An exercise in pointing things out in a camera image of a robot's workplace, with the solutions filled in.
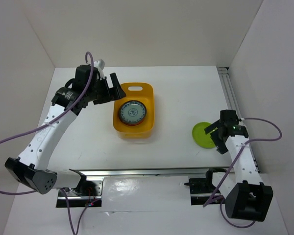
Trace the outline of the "green plate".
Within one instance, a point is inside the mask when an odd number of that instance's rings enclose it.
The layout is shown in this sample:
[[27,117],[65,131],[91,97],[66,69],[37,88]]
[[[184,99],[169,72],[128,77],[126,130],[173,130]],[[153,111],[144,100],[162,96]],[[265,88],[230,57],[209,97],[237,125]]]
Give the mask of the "green plate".
[[210,126],[209,122],[199,122],[192,129],[192,137],[197,145],[205,149],[215,148],[215,144],[212,141],[209,134],[205,134],[204,129]]

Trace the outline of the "small blue floral plate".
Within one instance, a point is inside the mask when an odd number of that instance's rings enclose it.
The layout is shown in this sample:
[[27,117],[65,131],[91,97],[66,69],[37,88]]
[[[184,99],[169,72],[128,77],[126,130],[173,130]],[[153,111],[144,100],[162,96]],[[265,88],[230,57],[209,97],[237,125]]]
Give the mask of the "small blue floral plate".
[[118,111],[120,121],[136,122],[144,120],[147,114],[147,108],[144,103],[137,100],[125,102]]

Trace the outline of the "orange plate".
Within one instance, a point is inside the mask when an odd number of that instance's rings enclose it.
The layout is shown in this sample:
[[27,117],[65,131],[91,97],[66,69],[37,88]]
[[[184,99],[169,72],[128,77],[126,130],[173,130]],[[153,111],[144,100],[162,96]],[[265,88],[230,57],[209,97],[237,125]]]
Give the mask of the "orange plate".
[[137,126],[137,125],[141,125],[143,122],[144,120],[136,121],[136,122],[126,122],[124,120],[121,120],[121,124],[125,126]]

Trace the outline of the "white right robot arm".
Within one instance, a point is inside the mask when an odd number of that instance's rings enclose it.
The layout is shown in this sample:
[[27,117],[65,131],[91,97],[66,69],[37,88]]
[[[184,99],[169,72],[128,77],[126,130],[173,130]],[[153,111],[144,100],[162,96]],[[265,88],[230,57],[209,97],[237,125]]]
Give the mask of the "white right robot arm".
[[272,187],[264,184],[256,168],[249,144],[247,128],[240,124],[236,111],[222,110],[220,119],[204,129],[220,154],[229,153],[232,164],[228,170],[211,168],[206,172],[204,186],[212,195],[219,192],[225,199],[225,212],[232,219],[263,222],[272,198]]

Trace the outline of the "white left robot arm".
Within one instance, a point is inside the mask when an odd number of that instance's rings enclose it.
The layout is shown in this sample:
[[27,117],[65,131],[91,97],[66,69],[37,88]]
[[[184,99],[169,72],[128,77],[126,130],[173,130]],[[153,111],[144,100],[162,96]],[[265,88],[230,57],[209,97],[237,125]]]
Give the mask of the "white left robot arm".
[[103,104],[126,96],[115,73],[110,74],[112,87],[107,78],[101,77],[99,69],[90,65],[76,68],[75,77],[56,91],[51,100],[45,124],[16,158],[8,158],[6,169],[21,184],[40,194],[53,188],[69,188],[75,195],[82,195],[95,184],[87,181],[86,175],[74,170],[48,170],[53,151],[63,134],[82,109],[90,102]]

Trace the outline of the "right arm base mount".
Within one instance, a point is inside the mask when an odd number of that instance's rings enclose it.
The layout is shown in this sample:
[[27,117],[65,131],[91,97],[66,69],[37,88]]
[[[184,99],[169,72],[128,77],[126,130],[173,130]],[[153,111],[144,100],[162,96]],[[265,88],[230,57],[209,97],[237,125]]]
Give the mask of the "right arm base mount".
[[[191,205],[203,205],[211,196],[215,190],[215,186],[221,181],[224,176],[224,172],[213,173],[212,176],[206,176],[205,178],[190,178],[184,183],[184,186],[188,187],[191,195]],[[223,199],[223,194],[220,190],[223,190],[228,194],[235,186],[234,180],[229,177],[226,179],[217,193],[213,196],[211,204],[219,204]]]

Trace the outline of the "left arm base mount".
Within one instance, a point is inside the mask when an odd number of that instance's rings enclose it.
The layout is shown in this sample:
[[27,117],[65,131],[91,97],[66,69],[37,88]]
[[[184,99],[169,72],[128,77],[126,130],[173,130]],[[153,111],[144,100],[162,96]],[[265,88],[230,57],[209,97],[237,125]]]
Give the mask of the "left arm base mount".
[[102,206],[103,178],[89,177],[90,181],[83,189],[65,188],[70,208],[99,208]]

